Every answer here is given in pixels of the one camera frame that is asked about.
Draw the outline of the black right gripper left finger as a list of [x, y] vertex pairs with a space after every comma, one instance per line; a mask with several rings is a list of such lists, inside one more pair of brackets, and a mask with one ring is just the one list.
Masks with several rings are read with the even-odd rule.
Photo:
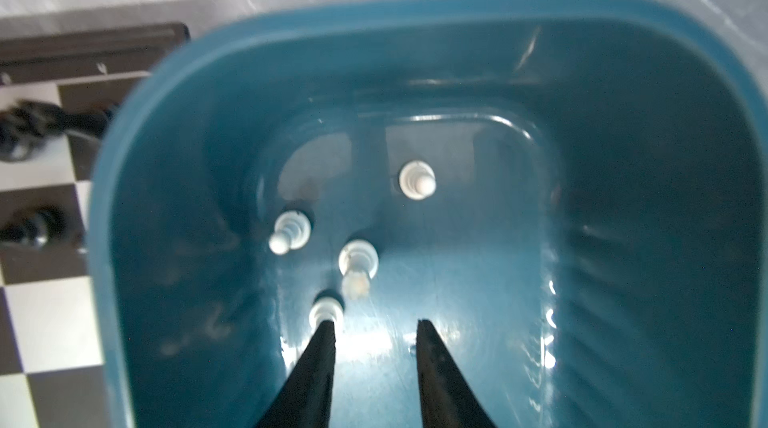
[[335, 361], [335, 325], [325, 320], [256, 427], [328, 427]]

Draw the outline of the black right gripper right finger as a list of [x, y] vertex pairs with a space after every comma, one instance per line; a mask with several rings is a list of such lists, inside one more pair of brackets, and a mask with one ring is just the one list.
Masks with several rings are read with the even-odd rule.
[[427, 319], [418, 321], [416, 358], [424, 427], [495, 427]]

